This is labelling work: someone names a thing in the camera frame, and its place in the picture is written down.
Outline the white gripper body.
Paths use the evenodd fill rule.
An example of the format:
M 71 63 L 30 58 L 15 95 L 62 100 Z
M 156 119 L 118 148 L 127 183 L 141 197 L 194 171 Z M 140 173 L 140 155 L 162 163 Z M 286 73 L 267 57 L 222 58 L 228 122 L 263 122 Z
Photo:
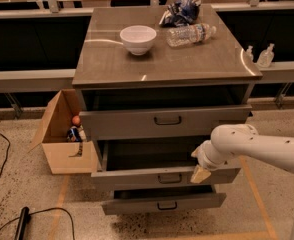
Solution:
M 222 154 L 206 140 L 197 148 L 198 163 L 205 169 L 215 171 L 225 163 Z

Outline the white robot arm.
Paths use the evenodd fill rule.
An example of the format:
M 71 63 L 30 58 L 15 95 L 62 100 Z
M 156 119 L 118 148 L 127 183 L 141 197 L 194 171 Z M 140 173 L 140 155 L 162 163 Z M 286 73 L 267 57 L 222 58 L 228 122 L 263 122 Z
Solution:
M 294 137 L 260 135 L 250 124 L 220 125 L 192 153 L 196 165 L 190 181 L 201 183 L 212 171 L 241 155 L 294 175 Z

